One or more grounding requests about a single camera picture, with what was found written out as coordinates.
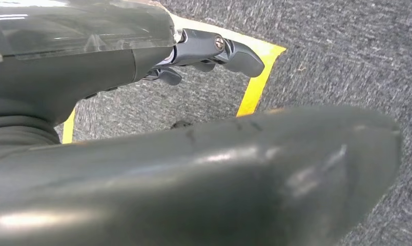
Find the dark gray fabric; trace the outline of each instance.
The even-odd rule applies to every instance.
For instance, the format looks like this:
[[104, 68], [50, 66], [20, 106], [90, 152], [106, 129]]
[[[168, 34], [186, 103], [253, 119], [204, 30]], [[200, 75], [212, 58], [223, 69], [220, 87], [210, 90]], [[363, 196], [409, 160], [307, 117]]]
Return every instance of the dark gray fabric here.
[[[258, 111], [351, 104], [396, 118], [405, 135], [396, 185], [342, 245], [412, 245], [412, 0], [161, 0], [172, 12], [288, 48]], [[248, 83], [223, 69], [181, 69], [178, 87], [140, 82], [78, 107], [75, 139], [233, 117]]]

